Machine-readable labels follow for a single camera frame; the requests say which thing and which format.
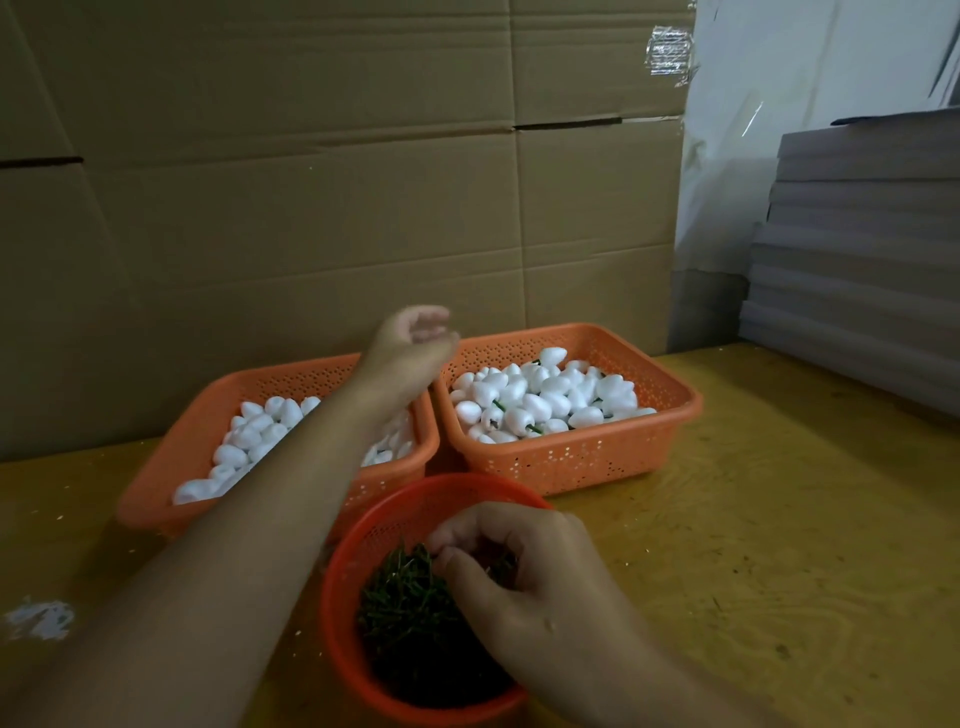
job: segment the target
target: person's left arm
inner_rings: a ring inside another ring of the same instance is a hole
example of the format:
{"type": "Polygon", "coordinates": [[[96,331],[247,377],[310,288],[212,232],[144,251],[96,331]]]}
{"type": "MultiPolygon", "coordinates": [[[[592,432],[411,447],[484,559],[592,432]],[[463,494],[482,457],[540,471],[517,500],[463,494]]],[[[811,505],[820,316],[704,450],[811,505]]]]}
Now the person's left arm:
{"type": "Polygon", "coordinates": [[[355,374],[6,706],[5,726],[232,726],[376,433],[456,350],[448,312],[388,319],[355,374]]]}

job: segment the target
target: shiny tape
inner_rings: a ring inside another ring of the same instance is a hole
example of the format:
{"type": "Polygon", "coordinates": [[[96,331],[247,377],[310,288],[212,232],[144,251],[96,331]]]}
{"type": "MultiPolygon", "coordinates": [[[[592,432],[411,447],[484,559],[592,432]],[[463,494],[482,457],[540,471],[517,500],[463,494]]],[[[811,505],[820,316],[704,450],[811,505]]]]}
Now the shiny tape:
{"type": "Polygon", "coordinates": [[[647,43],[647,68],[651,76],[679,76],[677,85],[690,81],[693,35],[687,28],[658,25],[647,43]]]}

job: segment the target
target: hand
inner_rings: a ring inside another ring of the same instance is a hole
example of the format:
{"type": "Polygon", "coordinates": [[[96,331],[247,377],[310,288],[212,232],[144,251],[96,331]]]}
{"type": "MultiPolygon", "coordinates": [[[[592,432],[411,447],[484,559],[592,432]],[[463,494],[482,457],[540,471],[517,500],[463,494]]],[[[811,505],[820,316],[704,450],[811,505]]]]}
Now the hand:
{"type": "Polygon", "coordinates": [[[415,400],[457,351],[460,337],[446,329],[450,312],[413,305],[388,318],[360,358],[350,384],[363,388],[389,417],[415,400]]]}
{"type": "Polygon", "coordinates": [[[630,723],[646,628],[579,519],[480,503],[426,545],[470,627],[518,683],[578,723],[630,723]],[[516,591],[494,584],[469,555],[482,539],[516,555],[516,591]]]}

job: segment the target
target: person's right arm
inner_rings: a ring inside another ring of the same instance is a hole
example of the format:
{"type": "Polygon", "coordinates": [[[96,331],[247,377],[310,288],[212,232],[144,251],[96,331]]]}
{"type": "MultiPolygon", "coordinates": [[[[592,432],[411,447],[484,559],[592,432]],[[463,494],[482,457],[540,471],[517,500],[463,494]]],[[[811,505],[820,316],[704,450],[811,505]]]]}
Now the person's right arm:
{"type": "Polygon", "coordinates": [[[427,547],[480,642],[567,719],[604,727],[791,725],[659,643],[574,516],[481,503],[443,523],[427,547]],[[484,539],[516,555],[515,591],[494,584],[469,556],[484,539]]]}

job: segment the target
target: yellow wooden tabletop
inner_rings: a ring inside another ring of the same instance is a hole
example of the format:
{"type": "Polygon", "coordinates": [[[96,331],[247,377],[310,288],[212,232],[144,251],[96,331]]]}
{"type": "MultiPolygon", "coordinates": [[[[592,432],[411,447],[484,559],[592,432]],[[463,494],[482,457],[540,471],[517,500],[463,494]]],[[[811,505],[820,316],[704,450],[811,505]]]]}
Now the yellow wooden tabletop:
{"type": "MultiPolygon", "coordinates": [[[[809,726],[948,726],[960,685],[960,426],[751,344],[663,357],[699,389],[659,473],[558,497],[688,654],[809,726]]],[[[0,611],[75,628],[163,547],[112,519],[156,440],[0,465],[0,611]]],[[[342,688],[307,586],[251,726],[382,724],[342,688]]],[[[0,692],[56,649],[6,624],[0,692]]],[[[560,722],[539,706],[519,721],[560,722]]]]}

